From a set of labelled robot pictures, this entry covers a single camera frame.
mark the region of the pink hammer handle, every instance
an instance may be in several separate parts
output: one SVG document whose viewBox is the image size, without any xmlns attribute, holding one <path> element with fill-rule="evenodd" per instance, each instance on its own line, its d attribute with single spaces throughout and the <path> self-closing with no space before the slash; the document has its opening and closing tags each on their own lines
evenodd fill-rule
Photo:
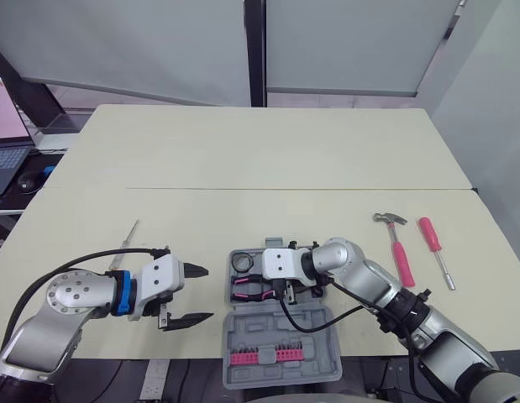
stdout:
<svg viewBox="0 0 520 403">
<path fill-rule="evenodd" d="M 409 268 L 409 262 L 405 255 L 405 249 L 401 242 L 392 244 L 392 252 L 394 253 L 394 260 L 396 261 L 397 270 L 400 274 L 400 279 L 404 287 L 414 287 L 414 279 Z"/>
<path fill-rule="evenodd" d="M 418 220 L 418 224 L 420 224 L 422 235 L 424 236 L 424 239 L 426 239 L 429 249 L 432 252 L 437 252 L 438 250 L 441 250 L 443 247 L 439 243 L 439 237 L 437 237 L 437 234 L 433 229 L 433 224 L 431 223 L 431 220 L 427 217 L 422 217 Z"/>
</svg>

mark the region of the laptop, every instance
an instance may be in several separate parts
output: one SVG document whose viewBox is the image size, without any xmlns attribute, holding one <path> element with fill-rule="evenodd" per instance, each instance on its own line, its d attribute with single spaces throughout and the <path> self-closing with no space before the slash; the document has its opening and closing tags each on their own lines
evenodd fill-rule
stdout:
<svg viewBox="0 0 520 403">
<path fill-rule="evenodd" d="M 0 195 L 33 147 L 34 141 L 0 78 Z"/>
</svg>

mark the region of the power outlet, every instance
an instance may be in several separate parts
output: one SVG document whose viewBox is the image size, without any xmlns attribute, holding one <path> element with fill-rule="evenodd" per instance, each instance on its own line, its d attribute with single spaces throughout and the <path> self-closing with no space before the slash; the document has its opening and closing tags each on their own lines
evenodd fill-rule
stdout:
<svg viewBox="0 0 520 403">
<path fill-rule="evenodd" d="M 165 388 L 169 359 L 151 359 L 145 371 L 140 400 L 160 400 Z"/>
</svg>

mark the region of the hammer head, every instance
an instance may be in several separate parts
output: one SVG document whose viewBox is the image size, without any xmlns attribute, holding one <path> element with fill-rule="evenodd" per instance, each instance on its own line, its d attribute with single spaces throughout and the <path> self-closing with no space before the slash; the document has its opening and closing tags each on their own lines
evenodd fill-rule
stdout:
<svg viewBox="0 0 520 403">
<path fill-rule="evenodd" d="M 400 216 L 392 214 L 391 212 L 384 212 L 383 214 L 377 212 L 376 214 L 374 214 L 374 221 L 382 221 L 386 223 L 397 222 L 401 225 L 404 225 L 407 222 L 405 218 L 401 218 Z"/>
</svg>

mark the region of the laptop keyboard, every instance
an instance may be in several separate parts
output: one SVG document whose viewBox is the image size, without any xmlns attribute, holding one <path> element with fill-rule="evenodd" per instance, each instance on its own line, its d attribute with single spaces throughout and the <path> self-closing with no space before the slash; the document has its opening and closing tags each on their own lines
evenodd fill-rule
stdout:
<svg viewBox="0 0 520 403">
<path fill-rule="evenodd" d="M 26 149 L 0 149 L 0 170 L 15 168 Z"/>
</svg>

